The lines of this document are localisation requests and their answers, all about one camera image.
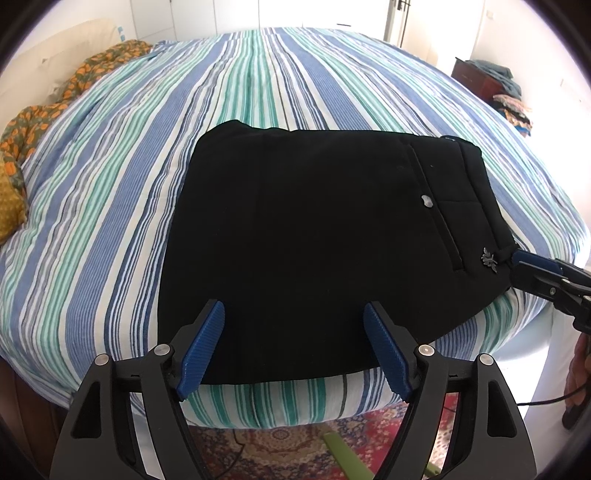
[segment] patterned pillow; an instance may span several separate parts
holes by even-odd
[[[27,194],[21,167],[0,151],[0,245],[27,221]]]

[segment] red rug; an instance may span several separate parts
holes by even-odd
[[[456,395],[448,395],[446,407],[456,406]],[[404,417],[406,404],[326,423],[271,430],[219,430],[192,427],[195,444],[209,471],[223,480],[336,480],[345,474],[327,450],[322,435],[338,432],[369,467],[377,472]],[[443,410],[431,462],[443,466],[452,433],[454,414]]]

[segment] stack of clothes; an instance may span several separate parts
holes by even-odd
[[[531,109],[521,100],[509,95],[494,95],[492,107],[505,117],[523,137],[531,136],[532,121],[527,117]]]

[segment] pile of fabric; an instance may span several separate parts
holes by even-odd
[[[494,95],[492,107],[505,117],[523,137],[531,136],[532,121],[527,117],[531,112],[526,104],[509,95]]]
[[[511,69],[503,65],[497,65],[487,60],[468,60],[466,63],[475,66],[477,69],[486,73],[501,83],[505,91],[513,98],[521,100],[521,87],[513,80]]]
[[[526,114],[531,112],[531,109],[521,101],[521,87],[513,79],[511,69],[487,60],[468,60],[467,63],[503,85],[506,95],[494,95],[492,102],[490,102],[491,106],[506,118],[523,137],[530,137],[533,124]]]

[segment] bed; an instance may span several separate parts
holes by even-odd
[[[199,137],[231,119],[462,137],[482,149],[523,248],[578,265],[589,256],[584,222],[516,130],[392,45],[310,28],[165,41],[74,101],[23,166],[28,221],[0,248],[0,355],[42,396],[67,407],[97,354],[130,358],[156,345],[158,281],[184,173]],[[458,358],[495,352],[543,307],[509,290],[434,346]],[[376,368],[202,385],[182,407],[196,425],[269,428],[399,400]]]

